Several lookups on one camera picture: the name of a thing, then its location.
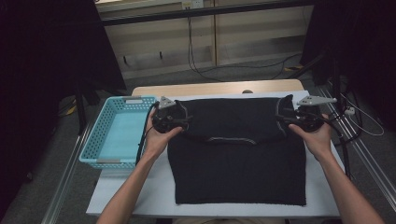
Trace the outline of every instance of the table surface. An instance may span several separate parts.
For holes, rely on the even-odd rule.
[[[161,87],[139,87],[133,95],[161,95],[170,99],[212,98],[215,93],[226,97],[275,97],[293,93],[296,101],[308,94],[299,80],[269,80],[189,84]],[[251,90],[253,94],[241,94]],[[335,148],[332,152],[342,165]],[[152,167],[139,196],[135,215],[146,217],[338,217],[339,213],[320,165],[306,150],[307,206],[279,204],[175,204],[175,182],[167,159],[167,150]],[[106,203],[128,177],[130,170],[103,170],[92,195],[87,213],[100,215]]]

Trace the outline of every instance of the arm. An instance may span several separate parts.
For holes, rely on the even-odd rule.
[[[146,150],[140,162],[136,165],[128,179],[122,184],[120,189],[106,205],[97,223],[126,223],[134,211],[134,205],[140,194],[140,190],[149,175],[149,171],[163,153],[168,141],[181,132],[177,127],[169,133],[158,133],[152,127],[153,112],[148,118],[146,127]]]
[[[319,161],[344,223],[384,223],[359,190],[344,174],[330,147],[331,127],[325,123],[315,133],[306,133],[297,125],[290,129],[299,134]]]

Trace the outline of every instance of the blue plastic basket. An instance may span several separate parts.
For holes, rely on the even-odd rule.
[[[110,97],[106,100],[79,160],[93,168],[134,168],[146,115],[154,96]]]

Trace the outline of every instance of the forearm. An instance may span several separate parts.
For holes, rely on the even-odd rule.
[[[384,223],[374,208],[350,182],[333,155],[320,164],[344,223]]]
[[[97,223],[126,223],[156,157],[145,155],[105,207]]]

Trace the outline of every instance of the hand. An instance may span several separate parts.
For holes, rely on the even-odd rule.
[[[181,127],[176,127],[168,133],[159,133],[152,126],[152,117],[155,110],[152,110],[148,117],[146,126],[146,150],[143,156],[153,156],[157,159],[166,148],[169,140],[182,131]]]
[[[322,116],[325,119],[328,118],[328,116],[325,114]],[[314,133],[306,133],[303,129],[295,124],[290,124],[289,128],[304,139],[309,151],[314,154],[318,161],[325,160],[326,158],[330,158],[332,156],[332,151],[330,148],[332,128],[329,124],[324,123]]]

